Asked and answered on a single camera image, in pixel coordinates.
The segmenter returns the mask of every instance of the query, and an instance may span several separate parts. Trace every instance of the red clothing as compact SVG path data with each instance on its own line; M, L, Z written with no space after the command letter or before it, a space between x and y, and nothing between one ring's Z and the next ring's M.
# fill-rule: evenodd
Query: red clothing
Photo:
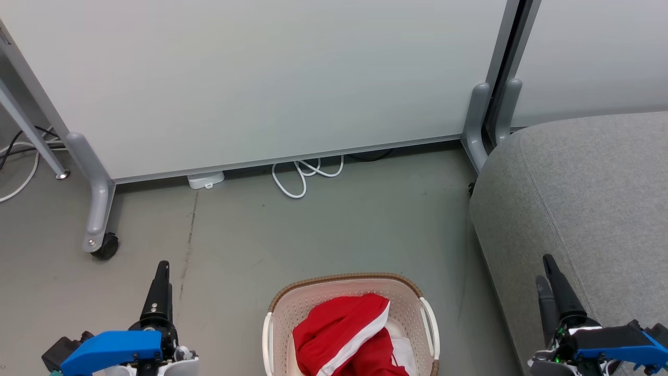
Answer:
M342 296L316 306L293 330L297 364L305 376L408 376L392 360L384 329L389 300Z

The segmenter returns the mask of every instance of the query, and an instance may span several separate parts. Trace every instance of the gray ottoman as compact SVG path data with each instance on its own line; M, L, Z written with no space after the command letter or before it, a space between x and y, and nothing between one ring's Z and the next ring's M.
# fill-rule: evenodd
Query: gray ottoman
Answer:
M602 325L668 324L668 112L521 130L490 155L470 211L525 374L544 347L545 253Z

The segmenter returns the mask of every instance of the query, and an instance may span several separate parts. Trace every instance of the whiteboard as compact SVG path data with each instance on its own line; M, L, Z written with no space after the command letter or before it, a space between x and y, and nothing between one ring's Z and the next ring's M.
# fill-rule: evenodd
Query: whiteboard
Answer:
M499 0L2 0L113 179L461 134Z
M668 110L668 1L542 0L512 126Z

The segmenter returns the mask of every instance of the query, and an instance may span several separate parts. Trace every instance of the concrete floor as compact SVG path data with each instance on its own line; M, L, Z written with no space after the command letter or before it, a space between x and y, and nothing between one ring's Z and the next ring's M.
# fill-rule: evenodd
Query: concrete floor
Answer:
M467 216L474 176L463 150L448 147L347 163L334 179L307 178L301 200L262 171L232 171L211 190L185 178L120 186L109 229L121 246L107 262L81 250L86 180L66 153L64 181L42 161L0 204L0 376L46 375L40 356L61 336L128 328L160 260L172 265L176 326L201 375L264 375L261 327L282 287L373 271L422 289L438 319L440 375L519 375ZM32 161L0 171L0 195ZM299 189L296 172L279 177Z

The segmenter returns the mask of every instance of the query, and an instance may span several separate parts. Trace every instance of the black wheel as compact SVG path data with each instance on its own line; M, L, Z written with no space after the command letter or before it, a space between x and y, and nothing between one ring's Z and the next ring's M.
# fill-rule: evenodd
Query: black wheel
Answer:
M97 251L92 252L91 255L100 260L109 260L114 257L116 251L118 251L118 238L113 232L108 232L105 233L104 238L102 238L102 247Z

